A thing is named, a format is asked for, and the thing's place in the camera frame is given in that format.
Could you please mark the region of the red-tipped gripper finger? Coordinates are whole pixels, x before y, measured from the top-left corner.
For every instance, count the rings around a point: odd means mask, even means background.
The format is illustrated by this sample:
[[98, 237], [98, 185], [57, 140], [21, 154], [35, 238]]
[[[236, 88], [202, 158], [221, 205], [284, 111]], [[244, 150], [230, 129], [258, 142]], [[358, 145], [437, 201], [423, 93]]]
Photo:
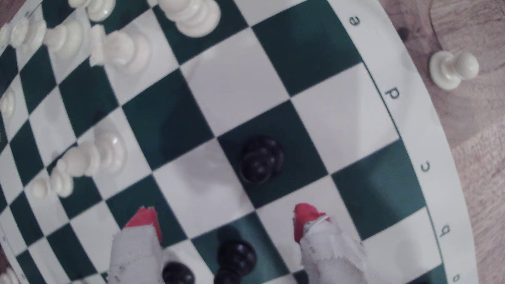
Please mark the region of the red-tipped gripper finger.
[[309, 283], [368, 283], [362, 242], [345, 233], [325, 212], [298, 203], [293, 227]]
[[158, 214], [141, 207], [113, 238], [108, 283], [164, 283]]

